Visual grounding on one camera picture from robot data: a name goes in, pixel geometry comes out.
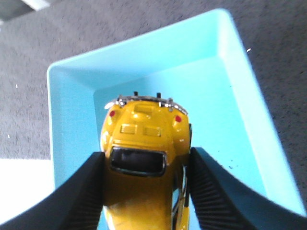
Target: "yellow toy car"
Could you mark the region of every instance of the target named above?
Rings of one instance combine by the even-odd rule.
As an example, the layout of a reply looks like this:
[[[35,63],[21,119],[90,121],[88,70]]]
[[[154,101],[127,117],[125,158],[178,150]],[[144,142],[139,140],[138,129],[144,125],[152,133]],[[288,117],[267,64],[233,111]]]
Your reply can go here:
[[[119,96],[101,131],[104,213],[110,230],[187,230],[191,127],[172,99]]]

